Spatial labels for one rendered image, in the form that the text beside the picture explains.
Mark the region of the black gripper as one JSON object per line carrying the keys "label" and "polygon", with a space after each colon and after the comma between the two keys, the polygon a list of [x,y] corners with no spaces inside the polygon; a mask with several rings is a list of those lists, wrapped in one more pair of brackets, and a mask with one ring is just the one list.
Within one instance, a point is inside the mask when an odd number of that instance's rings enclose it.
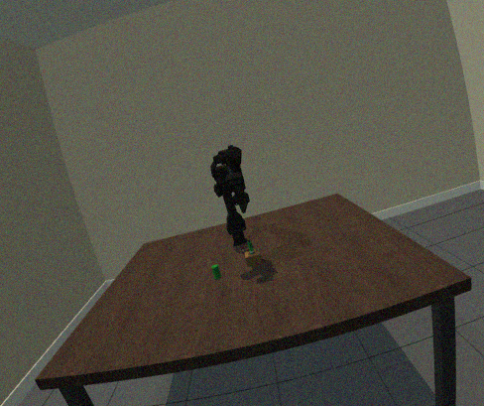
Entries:
{"label": "black gripper", "polygon": [[[244,193],[246,189],[242,172],[234,170],[228,173],[225,177],[229,190],[234,192],[233,201],[235,205],[239,205],[242,213],[246,212],[247,204],[250,201],[247,193]],[[231,182],[231,185],[229,185]]]}

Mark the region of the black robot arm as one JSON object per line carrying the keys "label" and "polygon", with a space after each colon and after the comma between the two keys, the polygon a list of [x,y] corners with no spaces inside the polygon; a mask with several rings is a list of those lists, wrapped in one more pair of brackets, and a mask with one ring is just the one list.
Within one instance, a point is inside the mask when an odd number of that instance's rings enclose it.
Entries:
{"label": "black robot arm", "polygon": [[[245,220],[236,210],[232,193],[227,186],[225,177],[231,171],[241,171],[241,156],[242,151],[240,148],[229,145],[228,149],[219,151],[217,155],[213,157],[213,162],[210,166],[212,178],[214,178],[214,181],[216,182],[216,184],[214,184],[214,191],[219,198],[221,196],[224,198],[228,212],[226,218],[227,232],[229,235],[232,234],[234,245],[247,243],[243,233],[243,230],[246,230],[246,225]],[[222,165],[216,167],[216,164]]]}

